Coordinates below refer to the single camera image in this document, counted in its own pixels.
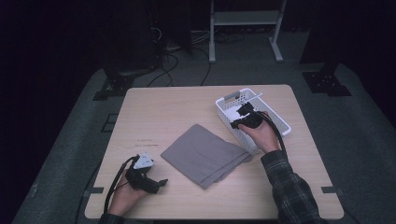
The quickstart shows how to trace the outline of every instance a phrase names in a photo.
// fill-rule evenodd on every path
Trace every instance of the hand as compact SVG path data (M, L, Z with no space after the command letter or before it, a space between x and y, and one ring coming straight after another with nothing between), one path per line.
M259 112L264 116L268 117L267 112ZM271 126L265 121L262 121L262 124L255 128L249 128L246 125L239 124L238 128L248 134L256 144L256 146L261 149L264 153L268 153L270 151L279 150L279 144L277 142L276 134Z
M148 193L142 189L133 189L131 187L125 177L127 171L127 169L123 171L120 181L116 186L116 190L113 193L111 205L107 211L109 214L119 217L123 217L134 207L137 201L148 195Z

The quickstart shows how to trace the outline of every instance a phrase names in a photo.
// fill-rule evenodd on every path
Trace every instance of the wooden tabletop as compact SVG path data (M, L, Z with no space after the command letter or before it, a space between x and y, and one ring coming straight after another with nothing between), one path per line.
M306 125L290 86L210 86L166 87L128 90L103 163L94 183L103 193L92 193L85 215L99 218L106 194L128 158L145 151L155 165L148 177L169 179L157 194L142 199L127 217L138 219L276 219L272 187L260 157L236 167L224 180L202 189L161 157L175 140L197 123L227 142L240 146L217 114L216 100L235 91L250 88L291 127L284 137L289 161L295 173L310 185L323 218L344 215L318 149Z

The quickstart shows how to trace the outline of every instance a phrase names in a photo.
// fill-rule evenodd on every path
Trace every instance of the stand leg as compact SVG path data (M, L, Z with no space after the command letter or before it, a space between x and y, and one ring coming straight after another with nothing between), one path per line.
M117 70L116 62L109 56L103 56L102 66L107 79L102 89L96 92L93 100L104 101L107 100L107 97L125 96L134 83L134 77L122 76Z
M341 85L334 75L338 64L337 61L326 62L318 72L304 72L309 89L313 93L327 93L329 96L350 96L347 87Z
M210 41L209 41L209 62L216 62L215 55L215 3L212 0L210 5Z
M273 49L273 52L275 54L275 58L276 61L278 63L283 63L283 57L282 54L280 53L279 47L277 46L277 38L279 36L279 31L280 31L280 25L282 24L282 20L283 20L283 15L285 14L285 7L286 7L286 3L287 0L283 0L279 13L277 15L277 19L276 19L276 26L275 26L275 33L274 36L270 37L270 44L271 44L271 48Z

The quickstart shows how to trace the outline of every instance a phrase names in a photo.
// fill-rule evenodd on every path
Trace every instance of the white plastic basket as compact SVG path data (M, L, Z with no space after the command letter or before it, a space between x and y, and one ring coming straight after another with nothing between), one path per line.
M238 129L233 129L230 124L236 119L243 118L236 111L241 107L241 105L250 102L253 105L255 111L267 111L268 115L279 129L279 132L282 134L282 136L285 136L291 132L291 127L289 124L287 124L268 104L266 104L260 98L260 96L260 94L256 95L256 93L254 93L251 89L244 88L240 91L236 91L230 95L224 96L216 101L219 117L231 131L231 133L236 137L236 139L238 139L242 147L251 155L256 155L262 151L257 148L250 136Z

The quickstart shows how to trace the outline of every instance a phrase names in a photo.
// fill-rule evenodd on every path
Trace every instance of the metal frame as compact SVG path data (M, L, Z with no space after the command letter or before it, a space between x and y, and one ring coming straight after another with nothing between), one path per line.
M274 24L274 36L269 37L271 48L278 63L283 62L282 54L277 46L280 25L282 24L283 15L287 0L282 0L281 7L277 11L240 11L240 12L215 12L215 0L211 1L210 6L210 41L209 41L209 61L216 62L215 52L215 26L217 25L258 25Z

